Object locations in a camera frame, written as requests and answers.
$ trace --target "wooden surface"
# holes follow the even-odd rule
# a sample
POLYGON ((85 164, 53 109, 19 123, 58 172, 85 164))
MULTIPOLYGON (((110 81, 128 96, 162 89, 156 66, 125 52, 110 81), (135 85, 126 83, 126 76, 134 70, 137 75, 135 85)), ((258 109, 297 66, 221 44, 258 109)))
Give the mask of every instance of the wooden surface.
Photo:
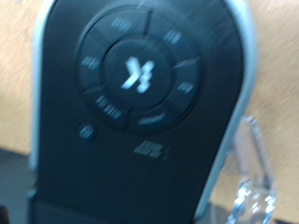
MULTIPOLYGON (((248 113, 260 122, 274 167, 275 217, 299 223, 299 0, 249 2, 261 61, 248 113)), ((0 147, 23 154, 30 150, 31 40, 40 3, 0 0, 0 147)))

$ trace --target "transparent plastic piece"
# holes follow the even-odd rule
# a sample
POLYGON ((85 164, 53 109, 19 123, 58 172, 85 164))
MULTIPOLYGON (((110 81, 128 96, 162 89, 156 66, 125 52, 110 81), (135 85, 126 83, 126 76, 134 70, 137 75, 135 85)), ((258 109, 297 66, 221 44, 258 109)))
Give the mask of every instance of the transparent plastic piece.
POLYGON ((254 117, 240 121, 214 191, 204 217, 196 224, 272 223, 276 202, 274 176, 254 117))

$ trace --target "white logo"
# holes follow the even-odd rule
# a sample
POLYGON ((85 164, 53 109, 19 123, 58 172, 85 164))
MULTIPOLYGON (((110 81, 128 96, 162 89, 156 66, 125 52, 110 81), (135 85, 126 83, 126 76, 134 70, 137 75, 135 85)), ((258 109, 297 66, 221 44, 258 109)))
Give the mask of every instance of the white logo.
POLYGON ((130 77, 121 86, 125 90, 129 90, 138 80, 140 85, 137 88, 139 93, 144 93, 150 87, 150 79, 152 77, 151 70, 155 64, 152 61, 148 61, 143 67, 140 67, 139 60, 135 57, 131 57, 127 62, 126 66, 130 77))

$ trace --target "circular control wheel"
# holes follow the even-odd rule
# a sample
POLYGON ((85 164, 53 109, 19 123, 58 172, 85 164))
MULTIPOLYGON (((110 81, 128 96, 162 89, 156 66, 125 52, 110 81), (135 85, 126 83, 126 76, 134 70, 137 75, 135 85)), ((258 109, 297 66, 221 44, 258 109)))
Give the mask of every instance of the circular control wheel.
POLYGON ((134 132, 165 130, 181 120, 200 81, 198 50, 181 23, 125 9, 86 34, 80 87, 99 119, 134 132))

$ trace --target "gray edge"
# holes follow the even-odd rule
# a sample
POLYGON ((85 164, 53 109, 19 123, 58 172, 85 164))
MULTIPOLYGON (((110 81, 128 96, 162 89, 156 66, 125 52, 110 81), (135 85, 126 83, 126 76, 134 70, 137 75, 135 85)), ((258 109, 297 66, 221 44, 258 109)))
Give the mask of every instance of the gray edge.
POLYGON ((258 69, 258 50, 255 41, 255 31, 247 1, 224 0, 224 2, 231 10, 233 17, 235 18, 236 26, 239 30, 239 34, 243 43, 245 75, 241 93, 235 106, 235 111, 221 141, 220 150, 206 182, 205 189, 195 212, 194 220, 200 219, 205 212, 210 194, 216 184, 221 168, 225 163, 226 154, 232 145, 239 121, 249 103, 258 69))
POLYGON ((33 40, 33 117, 32 117, 32 146, 29 157, 29 167, 37 171, 39 148, 39 111, 42 79, 43 39, 48 16, 56 0, 44 0, 38 12, 33 40))

